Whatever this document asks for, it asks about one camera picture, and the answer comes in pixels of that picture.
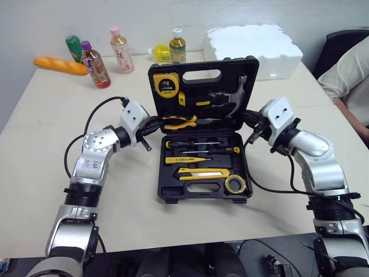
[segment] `baguette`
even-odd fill
[[[64,59],[37,57],[33,59],[33,64],[40,66],[41,68],[62,71],[70,74],[76,75],[88,74],[88,69],[85,65],[78,62],[69,62]]]

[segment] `black chair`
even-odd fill
[[[347,30],[327,35],[327,41],[312,75],[318,79],[354,45],[369,36],[369,30]]]

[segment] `purple bottle cap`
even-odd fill
[[[84,40],[83,42],[81,42],[81,47],[83,50],[91,50],[91,44],[88,40]]]

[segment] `white table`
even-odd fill
[[[202,53],[188,53],[187,58],[203,60]],[[52,223],[65,198],[63,189],[69,186],[63,168],[65,147],[83,132],[98,103],[110,96],[127,96],[150,114],[156,113],[147,77],[152,63],[147,56],[135,56],[133,61],[135,71],[123,75],[117,72],[115,58],[104,58],[112,79],[107,89],[95,88],[89,76],[36,70],[0,135],[0,257],[44,256]],[[334,142],[351,191],[362,194],[354,200],[355,207],[368,220],[364,204],[369,203],[369,153],[340,111],[302,63],[288,80],[257,82],[248,108],[259,110],[277,96],[287,97],[302,119],[301,129],[322,133]],[[91,129],[116,125],[120,110],[119,101],[105,105],[94,116]],[[251,129],[244,126],[239,133],[246,139]],[[314,231],[312,212],[305,208],[307,197],[256,187],[247,204],[196,199],[165,204],[157,196],[162,136],[158,131],[147,137],[151,152],[139,145],[111,159],[97,221],[109,252]],[[70,151],[70,169],[79,151],[77,143]],[[247,154],[255,179],[270,188],[289,188],[286,158],[271,155],[262,139]],[[299,168],[295,183],[303,188]]]

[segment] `styrofoam block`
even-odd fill
[[[278,25],[266,24],[211,29],[205,37],[204,55],[206,61],[252,55],[260,64],[256,80],[289,78],[303,56]]]

